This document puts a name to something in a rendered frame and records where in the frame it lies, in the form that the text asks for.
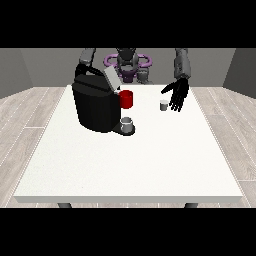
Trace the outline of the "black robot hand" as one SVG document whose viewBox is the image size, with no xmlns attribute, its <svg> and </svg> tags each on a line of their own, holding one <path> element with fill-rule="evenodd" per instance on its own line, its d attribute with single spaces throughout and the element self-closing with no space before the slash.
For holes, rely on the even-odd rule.
<svg viewBox="0 0 256 256">
<path fill-rule="evenodd" d="M 96 76 L 103 76 L 103 73 L 99 69 L 94 68 L 92 65 L 87 66 L 79 63 L 75 69 L 75 76 L 86 75 L 87 73 L 91 73 Z"/>
<path fill-rule="evenodd" d="M 180 78 L 177 81 L 166 85 L 165 88 L 161 90 L 161 93 L 165 94 L 169 91 L 172 92 L 169 106 L 173 111 L 180 112 L 183 107 L 184 99 L 188 95 L 188 91 L 189 91 L 188 80 L 186 78 Z"/>
</svg>

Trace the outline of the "pale grey machine lid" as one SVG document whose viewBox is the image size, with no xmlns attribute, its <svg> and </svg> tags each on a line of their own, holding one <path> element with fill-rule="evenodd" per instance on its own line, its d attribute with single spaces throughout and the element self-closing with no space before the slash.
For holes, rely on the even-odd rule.
<svg viewBox="0 0 256 256">
<path fill-rule="evenodd" d="M 113 91 L 116 91 L 122 84 L 113 66 L 104 69 L 104 75 Z"/>
</svg>

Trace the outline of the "black coffee machine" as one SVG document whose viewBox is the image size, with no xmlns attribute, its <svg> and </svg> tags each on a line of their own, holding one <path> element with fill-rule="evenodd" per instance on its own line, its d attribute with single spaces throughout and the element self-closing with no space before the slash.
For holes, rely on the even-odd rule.
<svg viewBox="0 0 256 256">
<path fill-rule="evenodd" d="M 121 131 L 120 92 L 114 92 L 104 76 L 79 75 L 74 79 L 72 91 L 79 122 L 85 128 L 101 133 L 116 132 L 123 136 L 135 133 Z"/>
</svg>

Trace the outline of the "red pod holder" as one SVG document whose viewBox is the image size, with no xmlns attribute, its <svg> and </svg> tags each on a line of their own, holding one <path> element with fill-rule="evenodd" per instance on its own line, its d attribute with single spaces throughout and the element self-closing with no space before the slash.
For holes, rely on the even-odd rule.
<svg viewBox="0 0 256 256">
<path fill-rule="evenodd" d="M 129 109 L 133 106 L 133 92 L 130 90 L 122 90 L 119 93 L 120 107 L 123 109 Z"/>
</svg>

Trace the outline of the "small grey cup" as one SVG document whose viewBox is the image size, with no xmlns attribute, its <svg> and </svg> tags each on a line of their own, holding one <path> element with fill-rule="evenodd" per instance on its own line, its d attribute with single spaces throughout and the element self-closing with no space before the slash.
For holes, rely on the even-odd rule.
<svg viewBox="0 0 256 256">
<path fill-rule="evenodd" d="M 123 117 L 120 120 L 121 131 L 124 133 L 129 133 L 133 129 L 133 121 L 130 117 Z"/>
</svg>

